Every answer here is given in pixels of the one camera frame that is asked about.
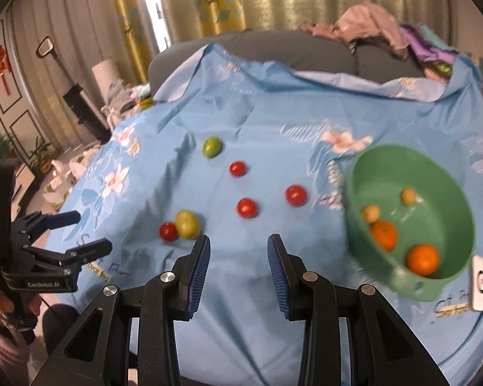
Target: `red tomato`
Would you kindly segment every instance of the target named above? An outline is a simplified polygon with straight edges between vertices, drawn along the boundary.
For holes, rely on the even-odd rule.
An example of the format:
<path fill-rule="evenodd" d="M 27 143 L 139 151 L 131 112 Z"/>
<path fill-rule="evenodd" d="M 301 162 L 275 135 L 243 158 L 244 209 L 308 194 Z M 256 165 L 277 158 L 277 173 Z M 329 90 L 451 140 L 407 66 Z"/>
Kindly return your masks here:
<path fill-rule="evenodd" d="M 286 189 L 286 201 L 294 207 L 303 206 L 308 201 L 308 193 L 304 187 L 294 184 Z"/>
<path fill-rule="evenodd" d="M 238 214 L 245 219 L 250 219 L 258 214 L 258 205 L 251 198 L 243 198 L 236 206 Z"/>
<path fill-rule="evenodd" d="M 241 177 L 247 172 L 247 166 L 243 161 L 235 161 L 229 165 L 229 172 L 233 177 Z"/>
<path fill-rule="evenodd" d="M 177 239 L 177 227 L 173 222 L 165 222 L 159 227 L 159 236 L 166 242 L 175 241 Z"/>

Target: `white remote control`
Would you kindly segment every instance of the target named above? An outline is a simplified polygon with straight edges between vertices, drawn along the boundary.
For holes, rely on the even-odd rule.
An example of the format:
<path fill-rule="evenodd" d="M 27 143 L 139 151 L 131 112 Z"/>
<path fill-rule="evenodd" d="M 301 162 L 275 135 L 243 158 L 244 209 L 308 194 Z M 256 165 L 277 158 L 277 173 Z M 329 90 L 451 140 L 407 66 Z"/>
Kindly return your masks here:
<path fill-rule="evenodd" d="M 470 308 L 483 311 L 483 257 L 474 255 L 470 269 Z"/>

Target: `metal bolt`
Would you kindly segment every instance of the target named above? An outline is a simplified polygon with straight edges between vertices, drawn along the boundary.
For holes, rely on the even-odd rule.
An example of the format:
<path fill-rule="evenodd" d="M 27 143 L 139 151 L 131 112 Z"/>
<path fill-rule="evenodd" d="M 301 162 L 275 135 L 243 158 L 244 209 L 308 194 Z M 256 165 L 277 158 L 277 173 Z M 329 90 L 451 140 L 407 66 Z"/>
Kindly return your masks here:
<path fill-rule="evenodd" d="M 313 271 L 307 271 L 302 275 L 302 278 L 306 281 L 317 281 L 318 274 L 314 273 Z"/>
<path fill-rule="evenodd" d="M 171 271 L 167 271 L 161 274 L 160 279 L 163 283 L 168 283 L 169 281 L 173 281 L 175 279 L 175 274 L 172 273 Z"/>
<path fill-rule="evenodd" d="M 372 296 L 375 293 L 375 287 L 371 285 L 363 285 L 362 292 L 367 296 Z"/>
<path fill-rule="evenodd" d="M 113 285 L 106 286 L 104 287 L 104 290 L 102 290 L 105 296 L 113 296 L 114 294 L 116 294 L 117 291 L 118 288 Z"/>

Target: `green plastic basin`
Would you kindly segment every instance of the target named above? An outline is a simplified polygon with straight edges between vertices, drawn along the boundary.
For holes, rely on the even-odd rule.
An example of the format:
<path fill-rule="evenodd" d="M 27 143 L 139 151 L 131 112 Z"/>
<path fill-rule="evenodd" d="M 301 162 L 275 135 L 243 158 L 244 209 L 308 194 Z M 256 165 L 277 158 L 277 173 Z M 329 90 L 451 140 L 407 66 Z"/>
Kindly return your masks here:
<path fill-rule="evenodd" d="M 408 187 L 417 193 L 411 206 L 400 198 Z M 364 150 L 346 178 L 345 202 L 350 252 L 369 274 L 407 298 L 435 300 L 467 267 L 474 247 L 472 212 L 456 181 L 425 155 L 399 145 Z M 361 217 L 367 205 L 379 206 L 380 220 L 395 225 L 399 239 L 393 251 L 383 250 L 372 237 Z M 406 255 L 418 244 L 431 244 L 439 252 L 430 277 L 405 266 Z"/>

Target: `green fruit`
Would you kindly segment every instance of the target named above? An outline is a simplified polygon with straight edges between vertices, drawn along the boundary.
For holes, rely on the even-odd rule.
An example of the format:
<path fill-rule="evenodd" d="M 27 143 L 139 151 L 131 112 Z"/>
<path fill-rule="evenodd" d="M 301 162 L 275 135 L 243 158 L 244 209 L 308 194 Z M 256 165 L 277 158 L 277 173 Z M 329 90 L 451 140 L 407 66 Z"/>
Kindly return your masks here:
<path fill-rule="evenodd" d="M 216 136 L 205 140 L 202 145 L 202 154 L 207 158 L 213 158 L 222 150 L 222 141 Z"/>
<path fill-rule="evenodd" d="M 193 212 L 181 210 L 175 217 L 177 233 L 181 238 L 195 239 L 200 235 L 200 222 Z"/>

